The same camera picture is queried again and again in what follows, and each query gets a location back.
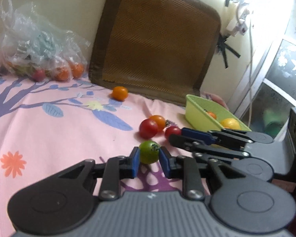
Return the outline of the orange tangerine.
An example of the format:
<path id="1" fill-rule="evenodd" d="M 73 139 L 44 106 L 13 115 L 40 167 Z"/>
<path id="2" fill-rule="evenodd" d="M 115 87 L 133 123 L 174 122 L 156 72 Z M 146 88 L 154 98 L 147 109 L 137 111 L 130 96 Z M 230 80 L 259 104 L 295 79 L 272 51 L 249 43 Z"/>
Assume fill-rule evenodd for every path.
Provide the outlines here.
<path id="1" fill-rule="evenodd" d="M 211 111 L 208 111 L 207 114 L 208 114 L 209 116 L 211 116 L 212 118 L 214 118 L 214 119 L 217 118 L 216 114 L 213 113 L 213 112 L 211 112 Z"/>

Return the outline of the green tomato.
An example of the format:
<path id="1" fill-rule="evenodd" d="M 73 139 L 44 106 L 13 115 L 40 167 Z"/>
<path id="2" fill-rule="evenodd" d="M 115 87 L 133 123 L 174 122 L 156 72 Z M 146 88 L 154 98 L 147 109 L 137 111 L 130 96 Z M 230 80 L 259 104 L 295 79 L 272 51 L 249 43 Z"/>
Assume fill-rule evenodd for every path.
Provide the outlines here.
<path id="1" fill-rule="evenodd" d="M 144 141 L 139 146 L 140 161 L 143 164 L 153 164 L 159 159 L 160 145 L 154 141 Z"/>

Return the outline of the orange tomato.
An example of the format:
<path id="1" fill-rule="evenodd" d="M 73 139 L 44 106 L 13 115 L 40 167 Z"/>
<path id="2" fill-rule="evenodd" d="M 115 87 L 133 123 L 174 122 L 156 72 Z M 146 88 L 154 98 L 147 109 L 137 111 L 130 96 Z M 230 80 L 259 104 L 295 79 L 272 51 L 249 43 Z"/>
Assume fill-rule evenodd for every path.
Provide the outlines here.
<path id="1" fill-rule="evenodd" d="M 113 88 L 111 98 L 123 102 L 128 97 L 128 89 L 122 86 Z"/>

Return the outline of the yellow lemon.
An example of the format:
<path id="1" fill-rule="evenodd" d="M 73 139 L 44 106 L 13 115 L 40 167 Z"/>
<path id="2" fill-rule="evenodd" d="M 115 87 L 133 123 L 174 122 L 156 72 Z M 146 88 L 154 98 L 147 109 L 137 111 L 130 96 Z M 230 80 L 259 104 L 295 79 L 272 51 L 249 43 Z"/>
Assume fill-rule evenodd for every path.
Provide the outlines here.
<path id="1" fill-rule="evenodd" d="M 240 123 L 238 122 L 238 120 L 234 118 L 226 118 L 220 121 L 220 124 L 223 126 L 223 128 L 227 128 L 231 130 L 241 130 Z"/>

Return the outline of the green plastic basin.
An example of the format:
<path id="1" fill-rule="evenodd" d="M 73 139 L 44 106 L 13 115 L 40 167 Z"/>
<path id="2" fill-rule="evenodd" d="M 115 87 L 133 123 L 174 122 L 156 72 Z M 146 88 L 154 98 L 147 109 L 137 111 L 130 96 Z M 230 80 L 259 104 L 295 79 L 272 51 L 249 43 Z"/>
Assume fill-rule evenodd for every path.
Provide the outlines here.
<path id="1" fill-rule="evenodd" d="M 214 119 L 209 116 L 207 114 L 208 111 L 215 113 L 217 118 Z M 220 104 L 211 100 L 203 99 L 199 96 L 186 95 L 185 119 L 192 128 L 203 132 L 210 130 L 220 131 L 223 129 L 220 121 L 226 118 L 234 118 L 238 120 L 241 130 L 251 131 L 246 124 Z"/>

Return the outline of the red tomato in pile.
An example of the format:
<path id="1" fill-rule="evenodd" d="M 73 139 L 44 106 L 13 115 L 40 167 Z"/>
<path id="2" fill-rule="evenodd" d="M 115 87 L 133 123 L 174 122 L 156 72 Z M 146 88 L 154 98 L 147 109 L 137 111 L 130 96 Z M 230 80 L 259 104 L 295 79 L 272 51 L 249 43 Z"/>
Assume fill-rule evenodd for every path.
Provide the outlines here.
<path id="1" fill-rule="evenodd" d="M 165 130 L 165 138 L 168 139 L 172 134 L 181 135 L 181 129 L 177 126 L 169 126 Z"/>

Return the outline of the orange fruit in pile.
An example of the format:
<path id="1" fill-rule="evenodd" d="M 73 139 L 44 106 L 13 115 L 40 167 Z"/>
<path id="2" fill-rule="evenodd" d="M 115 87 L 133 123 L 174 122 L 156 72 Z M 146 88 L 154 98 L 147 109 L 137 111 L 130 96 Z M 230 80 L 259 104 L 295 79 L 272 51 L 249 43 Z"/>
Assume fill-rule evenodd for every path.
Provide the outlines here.
<path id="1" fill-rule="evenodd" d="M 161 115 L 152 115 L 150 119 L 158 125 L 158 131 L 161 132 L 166 127 L 166 119 Z"/>

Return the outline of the white framed glass door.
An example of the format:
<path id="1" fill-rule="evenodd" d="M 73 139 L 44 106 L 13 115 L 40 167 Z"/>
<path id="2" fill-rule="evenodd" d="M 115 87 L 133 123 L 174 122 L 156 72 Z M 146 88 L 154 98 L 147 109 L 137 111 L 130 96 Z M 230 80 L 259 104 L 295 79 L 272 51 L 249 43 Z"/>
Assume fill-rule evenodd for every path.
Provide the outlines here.
<path id="1" fill-rule="evenodd" d="M 274 138 L 283 135 L 296 107 L 296 12 L 285 28 L 250 61 L 228 106 L 251 130 Z"/>

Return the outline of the red cherry tomato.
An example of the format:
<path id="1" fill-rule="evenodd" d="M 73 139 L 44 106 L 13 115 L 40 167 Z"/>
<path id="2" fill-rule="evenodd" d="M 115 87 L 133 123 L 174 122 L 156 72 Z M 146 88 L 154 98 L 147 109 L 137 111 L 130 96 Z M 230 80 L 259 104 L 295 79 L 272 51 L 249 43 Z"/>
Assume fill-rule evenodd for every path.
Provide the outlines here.
<path id="1" fill-rule="evenodd" d="M 145 119 L 139 126 L 140 136 L 144 139 L 151 139 L 158 133 L 158 124 L 152 119 Z"/>

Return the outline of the pink floral bedsheet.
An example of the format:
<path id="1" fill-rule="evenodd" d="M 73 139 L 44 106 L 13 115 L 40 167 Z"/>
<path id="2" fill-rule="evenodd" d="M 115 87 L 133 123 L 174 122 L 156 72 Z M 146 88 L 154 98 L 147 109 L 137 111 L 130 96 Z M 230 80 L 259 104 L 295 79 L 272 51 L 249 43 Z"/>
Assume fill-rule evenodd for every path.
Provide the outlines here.
<path id="1" fill-rule="evenodd" d="M 129 94 L 123 102 L 87 78 L 33 82 L 0 75 L 0 236 L 13 234 L 7 204 L 18 190 L 85 159 L 103 163 L 140 145 L 143 120 L 188 127 L 185 109 Z"/>

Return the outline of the black tape strips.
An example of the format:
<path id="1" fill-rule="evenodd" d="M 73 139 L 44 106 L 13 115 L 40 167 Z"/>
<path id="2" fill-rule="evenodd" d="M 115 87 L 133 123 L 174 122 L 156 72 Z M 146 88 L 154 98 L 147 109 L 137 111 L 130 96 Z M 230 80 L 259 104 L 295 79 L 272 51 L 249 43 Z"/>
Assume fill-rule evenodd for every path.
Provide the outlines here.
<path id="1" fill-rule="evenodd" d="M 238 0 L 225 0 L 225 7 L 229 6 L 230 2 L 236 2 Z M 234 56 L 236 56 L 237 58 L 240 58 L 240 54 L 234 50 L 232 47 L 230 47 L 228 44 L 226 44 L 227 39 L 229 38 L 230 34 L 227 35 L 222 35 L 219 34 L 219 39 L 218 39 L 218 43 L 216 45 L 218 52 L 220 52 L 223 56 L 223 61 L 225 64 L 225 68 L 228 68 L 228 60 L 227 60 L 227 55 L 226 55 L 226 50 L 229 50 Z"/>

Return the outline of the white power strip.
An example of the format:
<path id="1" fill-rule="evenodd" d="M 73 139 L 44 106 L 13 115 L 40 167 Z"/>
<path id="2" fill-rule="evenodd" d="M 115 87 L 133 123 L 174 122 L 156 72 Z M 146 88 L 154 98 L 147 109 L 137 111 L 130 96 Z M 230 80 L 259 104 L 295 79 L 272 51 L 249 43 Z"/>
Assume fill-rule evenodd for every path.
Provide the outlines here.
<path id="1" fill-rule="evenodd" d="M 237 4 L 235 15 L 230 20 L 226 27 L 226 33 L 229 36 L 236 36 L 236 34 L 245 35 L 248 30 L 247 17 L 251 14 L 249 10 L 249 3 L 240 0 Z"/>

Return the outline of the brown seat cushion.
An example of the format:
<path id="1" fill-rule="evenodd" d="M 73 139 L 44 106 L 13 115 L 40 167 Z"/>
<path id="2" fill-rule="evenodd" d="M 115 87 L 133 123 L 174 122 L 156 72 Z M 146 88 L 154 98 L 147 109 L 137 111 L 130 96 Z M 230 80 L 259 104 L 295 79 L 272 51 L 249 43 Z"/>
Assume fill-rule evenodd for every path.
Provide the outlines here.
<path id="1" fill-rule="evenodd" d="M 183 105 L 200 93 L 220 28 L 218 12 L 200 0 L 106 0 L 89 79 Z"/>

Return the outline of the clear plastic fruit bag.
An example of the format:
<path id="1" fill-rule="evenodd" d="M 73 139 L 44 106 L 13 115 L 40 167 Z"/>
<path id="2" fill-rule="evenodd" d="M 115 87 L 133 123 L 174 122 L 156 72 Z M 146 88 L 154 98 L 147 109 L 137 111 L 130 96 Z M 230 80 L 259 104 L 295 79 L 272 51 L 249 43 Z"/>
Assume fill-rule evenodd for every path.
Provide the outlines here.
<path id="1" fill-rule="evenodd" d="M 34 3 L 14 9 L 11 0 L 1 0 L 0 23 L 0 75 L 35 82 L 66 82 L 84 75 L 87 60 L 82 50 L 89 41 L 53 25 L 37 13 Z"/>

